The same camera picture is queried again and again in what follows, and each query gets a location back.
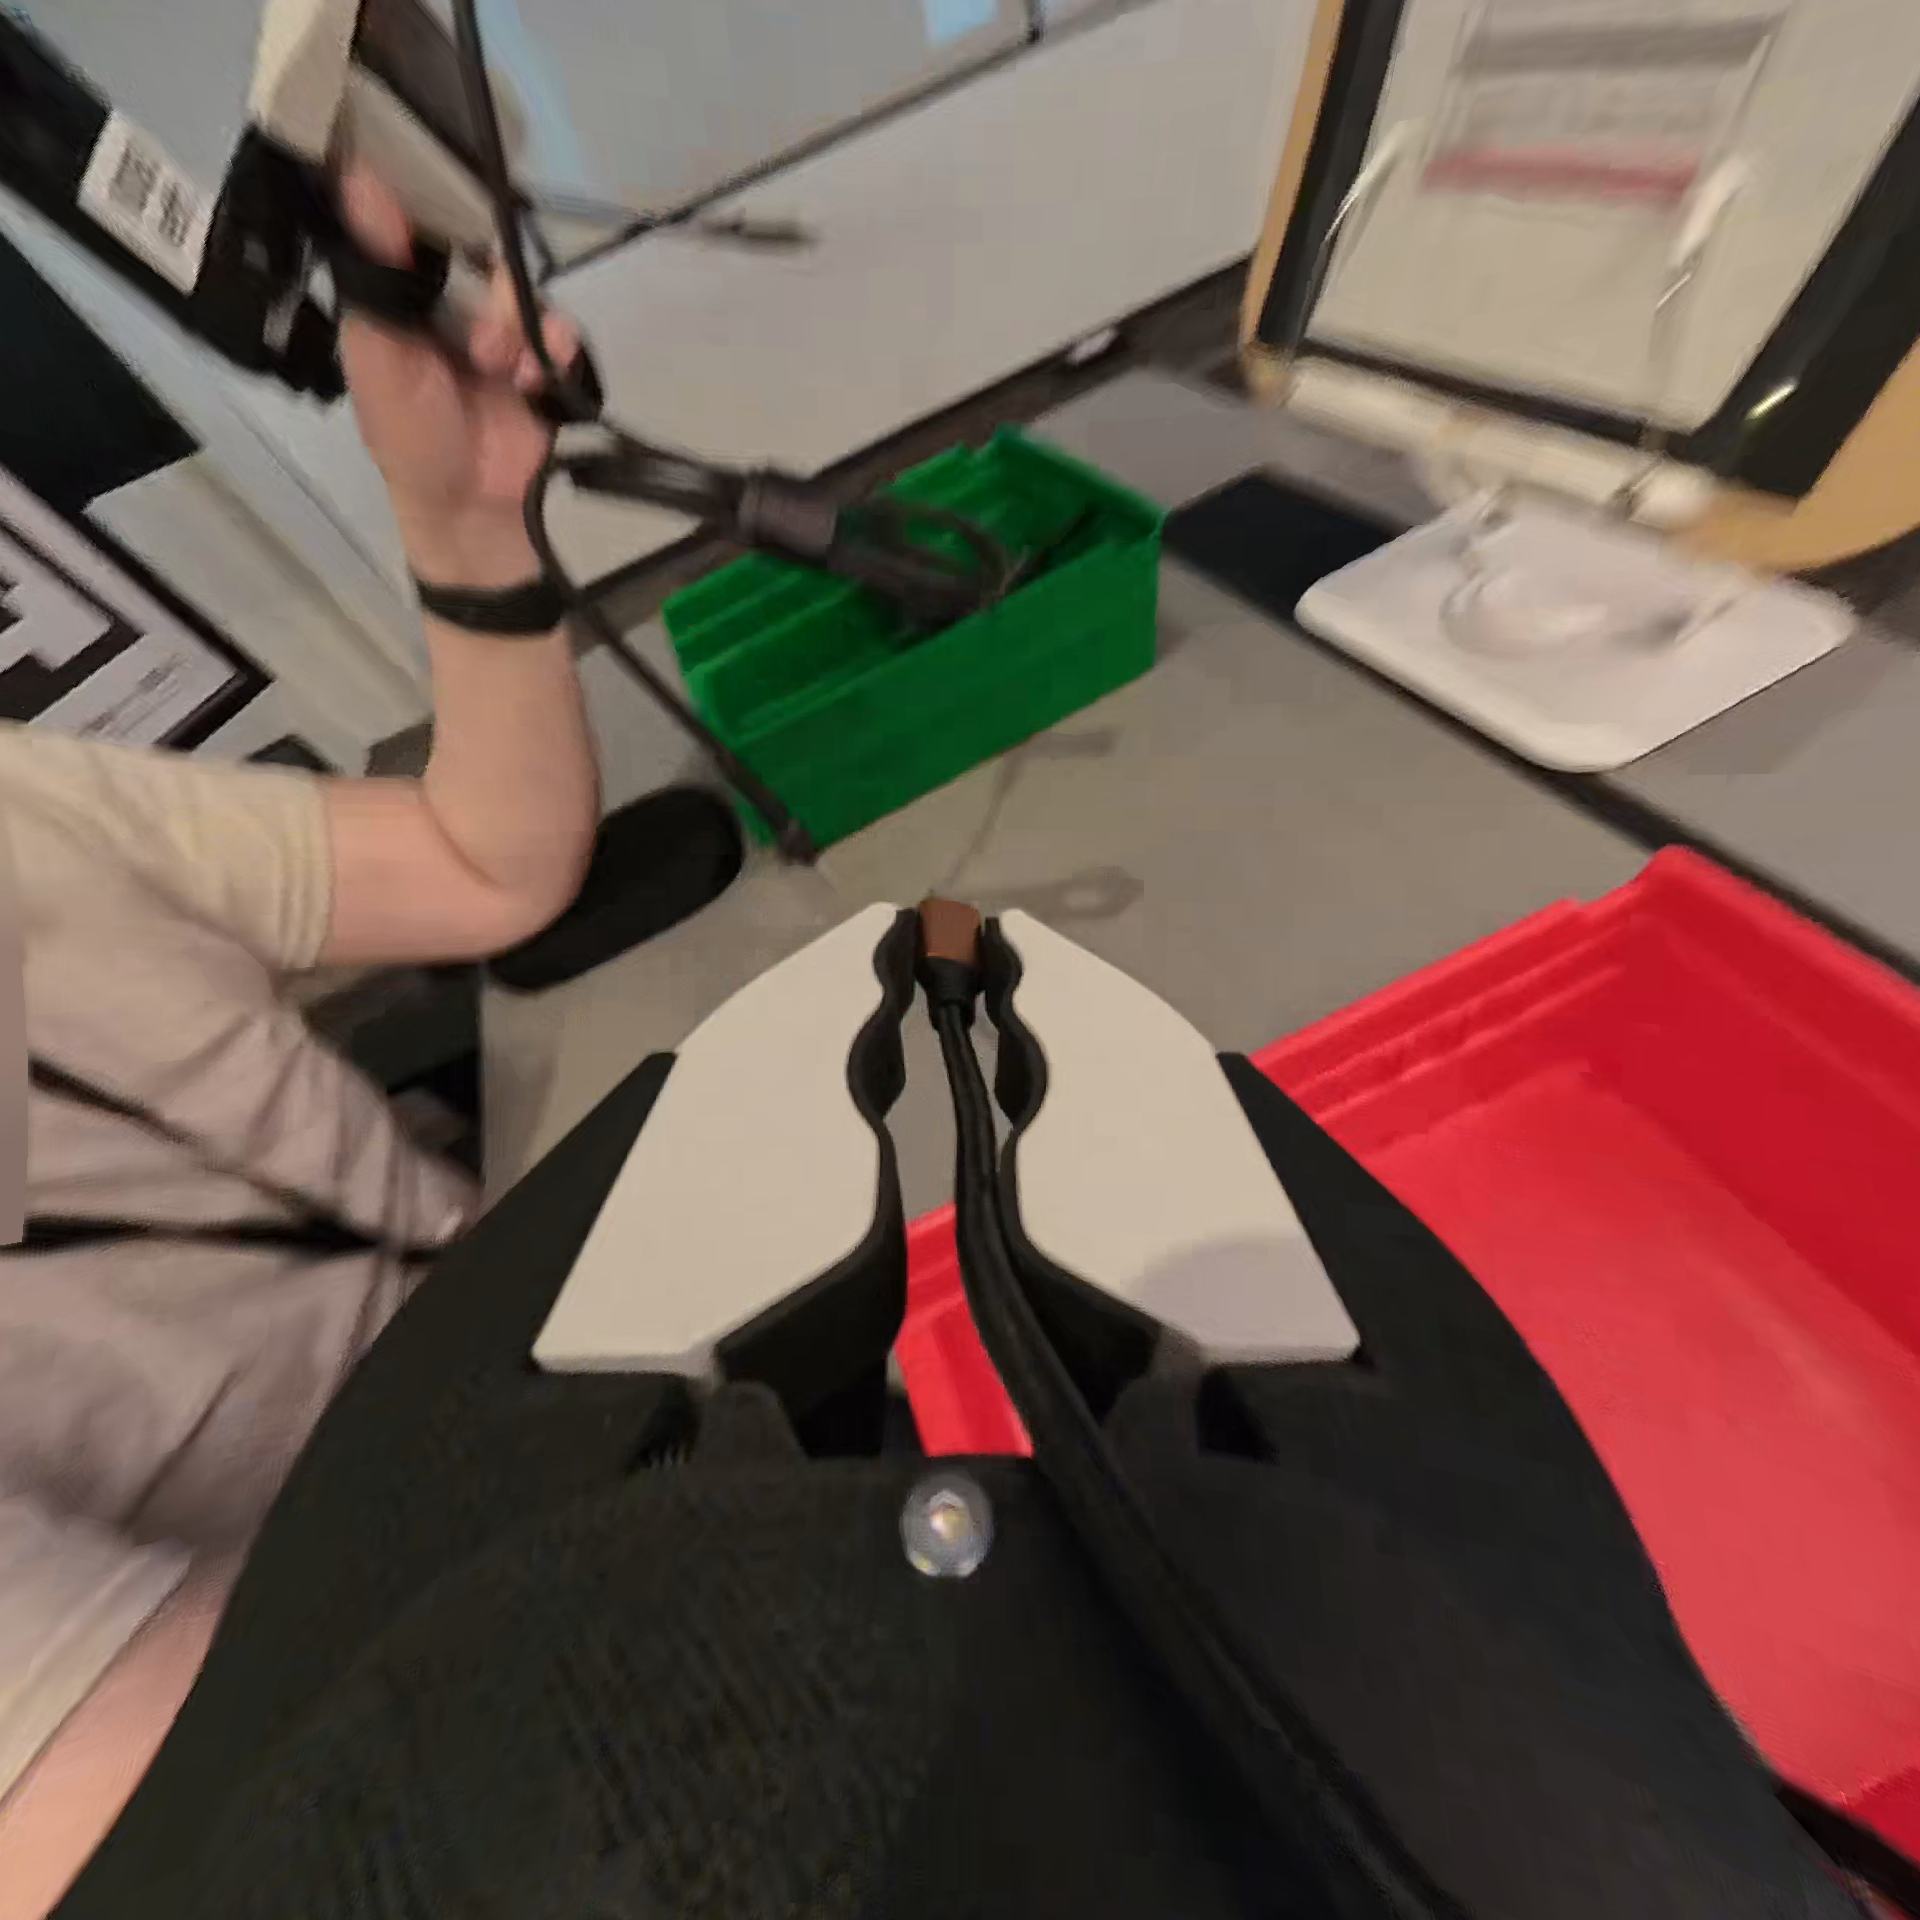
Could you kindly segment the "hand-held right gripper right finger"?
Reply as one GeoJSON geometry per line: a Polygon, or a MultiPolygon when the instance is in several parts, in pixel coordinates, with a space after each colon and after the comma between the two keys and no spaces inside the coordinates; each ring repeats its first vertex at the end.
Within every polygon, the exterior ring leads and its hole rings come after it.
{"type": "Polygon", "coordinates": [[[1141,1379],[1340,1365],[1359,1333],[1215,1046],[1040,919],[982,927],[996,1208],[1096,1420],[1141,1379]]]}

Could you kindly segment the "person's pale shirt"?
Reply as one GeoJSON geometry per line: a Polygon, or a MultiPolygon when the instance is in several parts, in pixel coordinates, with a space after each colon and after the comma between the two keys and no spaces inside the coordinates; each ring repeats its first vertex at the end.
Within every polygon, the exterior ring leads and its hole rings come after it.
{"type": "Polygon", "coordinates": [[[5,1787],[322,1409],[474,1207],[303,1020],[316,777],[7,727],[23,1240],[5,1247],[5,1787]]]}

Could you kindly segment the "white board stand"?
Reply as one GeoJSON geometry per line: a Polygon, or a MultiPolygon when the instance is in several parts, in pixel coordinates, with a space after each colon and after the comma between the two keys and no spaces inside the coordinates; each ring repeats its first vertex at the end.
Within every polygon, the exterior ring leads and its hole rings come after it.
{"type": "Polygon", "coordinates": [[[1406,455],[1434,504],[1295,623],[1549,772],[1640,760],[1856,633],[1834,595],[1680,544],[1712,502],[1693,468],[1321,353],[1286,408],[1406,455]]]}

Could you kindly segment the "black wristband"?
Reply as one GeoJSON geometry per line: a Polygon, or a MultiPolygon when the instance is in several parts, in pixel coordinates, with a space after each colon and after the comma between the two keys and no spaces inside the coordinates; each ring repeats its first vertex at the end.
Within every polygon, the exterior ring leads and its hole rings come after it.
{"type": "Polygon", "coordinates": [[[504,587],[469,587],[414,577],[422,616],[492,639],[540,639],[559,630],[568,595],[545,574],[504,587]]]}

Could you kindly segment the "green plastic bin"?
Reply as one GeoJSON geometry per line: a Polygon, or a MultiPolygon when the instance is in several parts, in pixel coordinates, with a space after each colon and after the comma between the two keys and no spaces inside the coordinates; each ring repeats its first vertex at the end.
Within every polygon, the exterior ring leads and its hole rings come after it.
{"type": "Polygon", "coordinates": [[[872,591],[733,560],[660,609],[686,694],[830,848],[1138,680],[1159,651],[1166,512],[1002,427],[884,495],[991,537],[1014,590],[940,630],[872,591]]]}

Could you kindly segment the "red plastic bin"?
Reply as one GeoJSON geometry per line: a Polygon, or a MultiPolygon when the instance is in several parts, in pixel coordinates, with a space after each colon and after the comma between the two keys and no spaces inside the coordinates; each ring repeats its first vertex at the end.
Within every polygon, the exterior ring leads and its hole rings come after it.
{"type": "Polygon", "coordinates": [[[1916,1856],[1916,987],[1668,851],[1249,1068],[1524,1339],[1765,1760],[1916,1856]]]}

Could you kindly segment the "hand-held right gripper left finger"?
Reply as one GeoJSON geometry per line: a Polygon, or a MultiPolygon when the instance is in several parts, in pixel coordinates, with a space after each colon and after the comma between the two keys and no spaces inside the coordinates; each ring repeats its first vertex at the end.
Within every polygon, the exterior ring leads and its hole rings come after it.
{"type": "Polygon", "coordinates": [[[916,956],[914,915],[870,903],[689,1030],[534,1336],[540,1371],[760,1385],[791,1420],[881,1396],[916,956]]]}

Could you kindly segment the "instruction board with wooden frame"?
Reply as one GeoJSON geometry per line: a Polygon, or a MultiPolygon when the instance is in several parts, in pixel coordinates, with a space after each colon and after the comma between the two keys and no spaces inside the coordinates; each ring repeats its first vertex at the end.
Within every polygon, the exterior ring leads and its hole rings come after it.
{"type": "Polygon", "coordinates": [[[1252,392],[1816,574],[1916,535],[1916,4],[1313,4],[1252,392]]]}

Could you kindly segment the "person's left forearm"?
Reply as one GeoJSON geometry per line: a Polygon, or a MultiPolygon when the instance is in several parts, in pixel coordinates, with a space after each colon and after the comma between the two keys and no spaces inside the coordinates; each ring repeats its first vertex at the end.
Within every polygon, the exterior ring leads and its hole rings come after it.
{"type": "Polygon", "coordinates": [[[600,820],[585,693],[562,629],[422,619],[434,727],[417,777],[325,781],[325,966],[484,961],[580,891],[600,820]]]}

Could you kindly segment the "person's left hand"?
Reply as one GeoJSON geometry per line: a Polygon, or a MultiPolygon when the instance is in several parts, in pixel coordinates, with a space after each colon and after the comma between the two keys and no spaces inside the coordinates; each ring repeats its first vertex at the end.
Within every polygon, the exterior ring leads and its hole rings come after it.
{"type": "Polygon", "coordinates": [[[352,309],[341,350],[360,441],[389,492],[400,551],[420,584],[525,587],[542,568],[525,499],[554,427],[534,406],[578,359],[575,326],[543,309],[527,335],[509,267],[496,262],[457,344],[352,309]]]}

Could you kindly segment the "black and white patterned poster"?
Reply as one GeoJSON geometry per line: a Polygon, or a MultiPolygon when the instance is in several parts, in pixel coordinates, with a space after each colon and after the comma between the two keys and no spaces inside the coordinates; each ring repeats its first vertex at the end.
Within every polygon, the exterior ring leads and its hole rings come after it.
{"type": "Polygon", "coordinates": [[[119,541],[1,470],[1,718],[191,752],[272,677],[119,541]]]}

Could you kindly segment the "black desk mat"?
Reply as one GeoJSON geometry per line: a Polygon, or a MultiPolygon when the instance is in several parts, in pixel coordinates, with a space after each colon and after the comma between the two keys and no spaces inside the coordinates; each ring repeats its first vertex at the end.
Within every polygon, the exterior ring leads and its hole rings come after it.
{"type": "Polygon", "coordinates": [[[1170,512],[1162,558],[1265,616],[1290,621],[1309,587],[1401,537],[1401,528],[1249,470],[1170,512]]]}

